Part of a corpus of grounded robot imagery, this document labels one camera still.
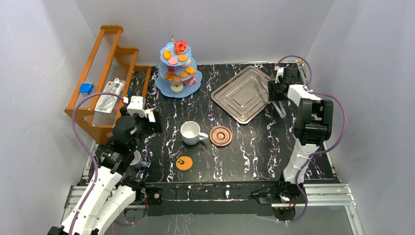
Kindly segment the brown croissant pastry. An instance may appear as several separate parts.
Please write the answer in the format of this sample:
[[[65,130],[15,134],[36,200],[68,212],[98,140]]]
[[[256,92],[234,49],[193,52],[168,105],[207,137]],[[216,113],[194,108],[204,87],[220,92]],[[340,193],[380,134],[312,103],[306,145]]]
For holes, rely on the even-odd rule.
[[[172,71],[167,71],[163,77],[170,82],[181,82],[181,77]]]

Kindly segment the pink round macaron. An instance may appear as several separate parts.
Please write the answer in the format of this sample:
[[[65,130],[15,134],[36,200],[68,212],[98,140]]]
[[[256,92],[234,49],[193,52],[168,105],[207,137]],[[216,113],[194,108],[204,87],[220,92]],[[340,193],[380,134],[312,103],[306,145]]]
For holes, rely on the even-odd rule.
[[[178,59],[176,57],[170,57],[167,61],[171,66],[176,65],[178,63]]]

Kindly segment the white ceramic mug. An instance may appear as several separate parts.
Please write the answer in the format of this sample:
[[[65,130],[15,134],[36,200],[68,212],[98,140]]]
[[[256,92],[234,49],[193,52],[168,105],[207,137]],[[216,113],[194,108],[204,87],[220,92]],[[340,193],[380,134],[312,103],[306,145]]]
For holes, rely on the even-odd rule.
[[[209,138],[209,135],[201,132],[199,124],[194,121],[185,122],[180,128],[180,133],[182,140],[187,145],[196,145],[198,142]]]

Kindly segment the orange fish-shaped cookie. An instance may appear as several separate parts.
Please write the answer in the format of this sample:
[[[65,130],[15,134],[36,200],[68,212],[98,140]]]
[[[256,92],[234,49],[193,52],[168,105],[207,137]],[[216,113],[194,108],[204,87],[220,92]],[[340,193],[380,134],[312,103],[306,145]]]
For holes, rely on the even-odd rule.
[[[169,60],[171,58],[171,51],[170,50],[164,50],[163,53],[164,60]]]

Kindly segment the cream white donut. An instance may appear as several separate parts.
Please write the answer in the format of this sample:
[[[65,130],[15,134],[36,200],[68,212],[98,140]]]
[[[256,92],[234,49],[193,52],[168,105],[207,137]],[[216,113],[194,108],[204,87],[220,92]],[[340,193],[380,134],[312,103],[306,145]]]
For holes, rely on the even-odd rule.
[[[181,65],[181,67],[187,68],[190,66],[190,64],[191,64],[191,59],[188,59],[184,64]]]
[[[173,93],[178,94],[183,91],[184,85],[182,82],[172,82],[170,85],[170,89]]]

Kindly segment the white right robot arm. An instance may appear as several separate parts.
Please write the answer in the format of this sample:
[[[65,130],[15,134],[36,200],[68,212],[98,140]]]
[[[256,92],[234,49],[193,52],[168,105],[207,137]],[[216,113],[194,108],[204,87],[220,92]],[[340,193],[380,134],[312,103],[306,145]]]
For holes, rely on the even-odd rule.
[[[278,66],[275,78],[268,82],[268,92],[273,104],[289,100],[297,106],[295,145],[276,185],[253,191],[251,197],[287,203],[304,192],[305,172],[312,156],[331,137],[333,102],[313,94],[294,67]]]

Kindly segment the orange round coaster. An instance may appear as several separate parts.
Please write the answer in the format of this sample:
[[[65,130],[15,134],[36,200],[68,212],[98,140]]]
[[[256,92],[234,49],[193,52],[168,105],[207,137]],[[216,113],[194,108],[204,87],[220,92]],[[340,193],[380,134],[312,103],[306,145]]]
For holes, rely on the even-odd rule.
[[[193,167],[193,159],[189,156],[181,156],[176,160],[175,166],[179,171],[189,171]]]

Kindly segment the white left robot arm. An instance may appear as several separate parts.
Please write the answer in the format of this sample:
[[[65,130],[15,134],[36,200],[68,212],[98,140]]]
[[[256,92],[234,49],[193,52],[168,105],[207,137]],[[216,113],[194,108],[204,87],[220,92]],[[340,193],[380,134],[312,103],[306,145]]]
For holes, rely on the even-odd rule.
[[[147,134],[162,132],[159,111],[149,109],[145,113],[140,117],[124,111],[116,120],[112,136],[97,156],[102,161],[94,166],[91,182],[68,217],[60,226],[51,227],[48,234],[102,235],[128,205],[145,200],[144,182],[123,179],[138,154],[138,143]]]

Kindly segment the round orange cookie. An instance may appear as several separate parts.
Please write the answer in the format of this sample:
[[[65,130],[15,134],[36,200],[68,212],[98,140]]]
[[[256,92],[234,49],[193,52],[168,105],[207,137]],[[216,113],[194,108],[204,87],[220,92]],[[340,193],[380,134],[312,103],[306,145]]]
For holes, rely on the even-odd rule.
[[[178,55],[178,60],[180,62],[186,62],[187,61],[187,56],[185,54],[179,54]]]
[[[188,76],[188,73],[186,71],[183,71],[180,73],[181,78],[186,78]]]

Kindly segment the brown wooden saucer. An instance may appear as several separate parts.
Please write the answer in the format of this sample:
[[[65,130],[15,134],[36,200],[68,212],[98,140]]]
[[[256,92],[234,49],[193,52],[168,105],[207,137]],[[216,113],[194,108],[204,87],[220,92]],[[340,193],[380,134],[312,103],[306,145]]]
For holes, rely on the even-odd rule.
[[[225,126],[216,126],[209,133],[209,139],[212,144],[224,147],[232,141],[232,132]]]

